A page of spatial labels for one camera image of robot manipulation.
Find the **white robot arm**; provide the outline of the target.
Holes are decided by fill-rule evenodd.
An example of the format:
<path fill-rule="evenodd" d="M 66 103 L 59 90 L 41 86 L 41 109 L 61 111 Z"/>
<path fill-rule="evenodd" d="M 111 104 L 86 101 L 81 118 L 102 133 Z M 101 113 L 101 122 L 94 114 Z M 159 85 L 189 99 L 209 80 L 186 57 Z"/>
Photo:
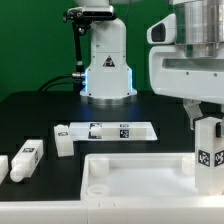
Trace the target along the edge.
<path fill-rule="evenodd" d="M 124 39 L 108 28 L 120 23 L 110 0 L 75 0 L 73 11 L 93 29 L 88 86 L 105 73 L 125 68 Z M 202 102 L 224 105 L 224 0 L 172 0 L 173 12 L 147 30 L 149 78 L 153 91 L 177 97 L 191 120 L 202 117 Z"/>

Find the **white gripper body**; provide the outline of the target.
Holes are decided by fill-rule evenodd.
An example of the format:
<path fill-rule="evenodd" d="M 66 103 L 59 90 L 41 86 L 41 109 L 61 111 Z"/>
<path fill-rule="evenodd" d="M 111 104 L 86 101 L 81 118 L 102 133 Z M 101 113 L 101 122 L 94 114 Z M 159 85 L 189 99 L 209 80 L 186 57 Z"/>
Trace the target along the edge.
<path fill-rule="evenodd" d="M 154 44 L 149 52 L 149 78 L 158 95 L 224 104 L 224 43 L 213 58 L 187 58 L 176 40 L 176 16 L 165 17 L 147 30 Z"/>

